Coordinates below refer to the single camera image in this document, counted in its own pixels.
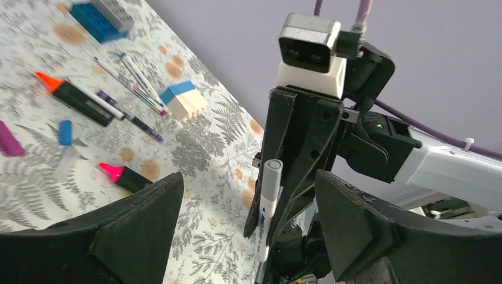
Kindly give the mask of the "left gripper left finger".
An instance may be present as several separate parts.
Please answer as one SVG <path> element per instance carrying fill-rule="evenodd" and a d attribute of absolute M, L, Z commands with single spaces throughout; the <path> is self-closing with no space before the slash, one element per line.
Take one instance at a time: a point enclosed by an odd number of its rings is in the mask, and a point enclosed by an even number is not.
<path fill-rule="evenodd" d="M 173 173 L 43 230 L 1 234 L 2 283 L 162 283 L 184 195 Z"/>

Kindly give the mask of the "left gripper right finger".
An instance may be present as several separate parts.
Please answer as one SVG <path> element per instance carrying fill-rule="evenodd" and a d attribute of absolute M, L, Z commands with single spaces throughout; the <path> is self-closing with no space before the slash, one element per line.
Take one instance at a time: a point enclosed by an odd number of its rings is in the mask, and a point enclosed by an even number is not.
<path fill-rule="evenodd" d="M 346 283 L 500 283 L 501 221 L 435 220 L 319 170 L 314 182 L 333 276 Z"/>

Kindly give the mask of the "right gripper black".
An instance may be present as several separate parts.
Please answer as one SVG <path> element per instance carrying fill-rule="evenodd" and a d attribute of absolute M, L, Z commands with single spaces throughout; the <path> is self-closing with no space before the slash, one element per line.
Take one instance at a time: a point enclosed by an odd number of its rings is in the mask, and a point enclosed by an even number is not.
<path fill-rule="evenodd" d="M 249 238 L 259 223 L 265 162 L 281 159 L 283 189 L 267 237 L 271 255 L 264 266 L 265 283 L 291 283 L 305 275 L 333 273 L 314 187 L 319 170 L 331 173 L 336 156 L 368 164 L 370 176 L 378 176 L 380 169 L 391 165 L 383 144 L 372 140 L 363 127 L 376 96 L 352 93 L 349 98 L 359 113 L 355 122 L 343 120 L 339 99 L 301 88 L 271 92 L 255 195 L 243 230 Z"/>

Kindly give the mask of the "white grey marker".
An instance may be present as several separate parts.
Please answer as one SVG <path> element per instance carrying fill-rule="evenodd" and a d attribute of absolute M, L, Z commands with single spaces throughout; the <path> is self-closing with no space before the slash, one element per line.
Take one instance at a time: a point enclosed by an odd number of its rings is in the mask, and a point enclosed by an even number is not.
<path fill-rule="evenodd" d="M 267 236 L 271 221 L 275 215 L 277 200 L 280 192 L 283 163 L 278 159 L 271 159 L 263 164 L 262 190 L 259 202 L 258 233 L 256 236 L 256 257 L 261 263 L 266 262 L 269 254 Z"/>

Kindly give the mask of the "black highlighter pink cap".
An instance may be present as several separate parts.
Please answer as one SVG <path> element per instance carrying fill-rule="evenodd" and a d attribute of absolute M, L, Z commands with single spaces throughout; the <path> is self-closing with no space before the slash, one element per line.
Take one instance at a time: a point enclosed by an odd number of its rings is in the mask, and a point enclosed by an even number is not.
<path fill-rule="evenodd" d="M 99 167 L 108 174 L 114 184 L 131 193 L 136 193 L 153 183 L 127 166 L 112 166 L 108 163 L 100 163 Z"/>

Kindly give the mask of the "clear pen cap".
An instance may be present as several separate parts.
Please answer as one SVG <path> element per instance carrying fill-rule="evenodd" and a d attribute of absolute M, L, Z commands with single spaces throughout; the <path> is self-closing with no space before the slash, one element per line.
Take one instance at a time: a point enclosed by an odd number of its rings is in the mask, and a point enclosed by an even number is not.
<path fill-rule="evenodd" d="M 79 156 L 79 152 L 73 146 L 65 147 L 62 152 L 61 161 L 54 170 L 54 178 L 58 181 L 65 180 L 75 166 Z"/>

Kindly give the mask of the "purple pen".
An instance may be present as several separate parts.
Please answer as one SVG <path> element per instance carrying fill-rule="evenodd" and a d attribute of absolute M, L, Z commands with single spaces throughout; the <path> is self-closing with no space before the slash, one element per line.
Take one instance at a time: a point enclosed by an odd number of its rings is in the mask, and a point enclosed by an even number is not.
<path fill-rule="evenodd" d="M 110 104 L 111 106 L 113 106 L 115 109 L 120 111 L 126 119 L 128 119 L 132 124 L 134 124 L 136 127 L 141 129 L 143 132 L 145 132 L 147 135 L 149 135 L 155 141 L 157 141 L 159 143 L 164 142 L 163 137 L 157 131 L 155 131 L 152 127 L 149 127 L 145 122 L 143 122 L 137 116 L 133 115 L 130 111 L 128 111 L 124 107 L 122 107 L 115 99 L 110 97 L 103 90 L 99 90 L 96 93 L 96 95 L 98 97 L 100 97 L 101 99 L 103 99 L 108 104 Z"/>

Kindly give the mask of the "white black marker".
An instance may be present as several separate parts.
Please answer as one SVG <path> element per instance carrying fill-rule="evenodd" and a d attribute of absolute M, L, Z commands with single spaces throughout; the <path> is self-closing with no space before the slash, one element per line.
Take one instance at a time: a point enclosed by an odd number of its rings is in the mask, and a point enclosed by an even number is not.
<path fill-rule="evenodd" d="M 118 119 L 118 120 L 124 119 L 124 114 L 122 112 L 120 112 L 119 110 L 117 110 L 116 108 L 111 106 L 109 103 L 107 103 L 106 101 L 101 99 L 98 95 L 96 95 L 90 91 L 85 90 L 83 87 L 78 86 L 75 82 L 73 82 L 71 80 L 68 80 L 68 82 L 71 83 L 73 86 L 75 86 L 80 91 L 82 91 L 85 95 L 90 97 L 92 100 L 94 100 L 97 104 L 99 104 L 100 106 L 105 108 L 107 111 L 112 113 L 112 115 L 115 116 L 116 119 Z"/>

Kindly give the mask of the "blue cap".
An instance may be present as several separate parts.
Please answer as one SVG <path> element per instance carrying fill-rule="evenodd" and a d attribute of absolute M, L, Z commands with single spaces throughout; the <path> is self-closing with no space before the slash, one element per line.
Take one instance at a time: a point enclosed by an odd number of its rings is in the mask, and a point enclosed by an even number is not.
<path fill-rule="evenodd" d="M 63 146 L 73 144 L 73 124 L 70 120 L 59 122 L 58 141 Z"/>

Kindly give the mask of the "purple pen cap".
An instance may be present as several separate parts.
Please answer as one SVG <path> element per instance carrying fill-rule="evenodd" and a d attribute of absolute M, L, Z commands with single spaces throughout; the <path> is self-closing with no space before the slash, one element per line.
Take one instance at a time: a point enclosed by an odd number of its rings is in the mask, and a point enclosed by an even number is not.
<path fill-rule="evenodd" d="M 1 152 L 7 157 L 25 155 L 24 148 L 3 121 L 1 121 Z"/>

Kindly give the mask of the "black highlighter orange cap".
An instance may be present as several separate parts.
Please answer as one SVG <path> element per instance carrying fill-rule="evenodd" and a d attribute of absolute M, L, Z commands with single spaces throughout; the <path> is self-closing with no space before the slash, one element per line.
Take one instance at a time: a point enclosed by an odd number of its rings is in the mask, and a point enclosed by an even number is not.
<path fill-rule="evenodd" d="M 72 83 L 64 79 L 53 78 L 39 71 L 35 71 L 35 74 L 46 84 L 53 97 L 93 122 L 107 127 L 115 118 L 109 110 Z"/>

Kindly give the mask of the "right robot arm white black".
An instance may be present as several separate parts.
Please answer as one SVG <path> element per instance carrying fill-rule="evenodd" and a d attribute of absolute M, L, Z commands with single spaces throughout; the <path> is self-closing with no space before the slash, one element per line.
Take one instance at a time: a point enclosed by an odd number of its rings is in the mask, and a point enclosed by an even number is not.
<path fill-rule="evenodd" d="M 331 173 L 336 157 L 383 182 L 429 188 L 501 212 L 501 159 L 331 96 L 277 87 L 244 235 L 270 252 L 256 283 L 332 273 L 345 283 L 500 283 L 501 219 L 434 220 Z"/>

